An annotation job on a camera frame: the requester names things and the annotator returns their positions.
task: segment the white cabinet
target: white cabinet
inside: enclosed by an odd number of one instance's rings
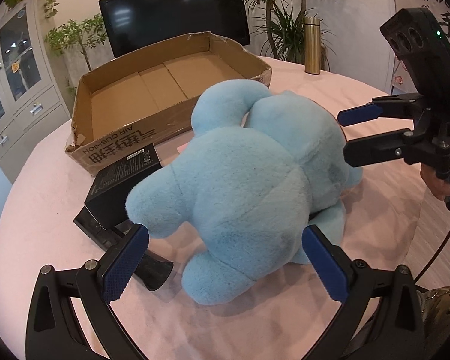
[[[63,59],[44,43],[53,19],[24,0],[0,19],[0,167],[13,182],[35,145],[71,117]]]

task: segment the camera lens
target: camera lens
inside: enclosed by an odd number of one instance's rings
[[[397,34],[397,38],[398,38],[398,41],[400,42],[400,44],[403,47],[405,47],[405,49],[407,49],[409,52],[412,51],[412,45],[410,44],[410,41],[408,40],[408,38],[405,35],[403,35],[401,32],[399,32]]]
[[[400,46],[398,45],[398,43],[394,40],[394,38],[390,38],[388,40],[388,42],[390,43],[391,48],[394,50],[394,52],[399,53],[400,52]]]
[[[420,36],[420,34],[418,33],[418,31],[415,30],[415,28],[410,28],[410,30],[408,30],[408,33],[410,34],[410,36],[412,37],[413,41],[415,42],[415,44],[418,47],[423,47],[423,39]]]

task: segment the round table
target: round table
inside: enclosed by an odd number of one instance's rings
[[[334,115],[383,93],[353,79],[266,58],[271,90],[292,90]],[[381,119],[345,128],[349,139],[411,127],[409,121]],[[103,251],[74,223],[92,185],[88,173],[64,152],[70,122],[37,145],[14,183],[0,220],[0,335],[19,359],[25,358],[25,329],[39,270],[79,268]],[[163,164],[178,156],[192,131],[157,146]],[[343,197],[347,223],[342,247],[351,259],[394,269],[407,254],[420,215],[425,186],[416,166],[392,161],[368,166],[362,183]],[[233,302],[195,304],[182,290],[181,272],[203,249],[188,223],[171,237],[151,240],[151,251],[175,262],[174,273],[156,292],[136,279],[112,308],[151,360],[300,359],[338,310],[311,266],[288,264],[260,280]],[[103,354],[80,302],[77,315],[91,347]]]

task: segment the blue gripper pad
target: blue gripper pad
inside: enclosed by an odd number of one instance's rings
[[[148,229],[140,225],[103,275],[102,298],[107,304],[122,296],[133,272],[148,249],[148,242]]]
[[[344,303],[349,293],[347,276],[311,226],[303,231],[302,246],[330,298]]]
[[[340,111],[337,120],[342,126],[351,126],[353,124],[367,122],[369,120],[377,119],[382,114],[383,110],[374,103],[360,105],[351,109]]]

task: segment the thermos lid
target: thermos lid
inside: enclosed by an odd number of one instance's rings
[[[309,25],[312,25],[312,26],[319,26],[320,25],[320,19],[318,17],[305,16],[305,24],[309,24]]]

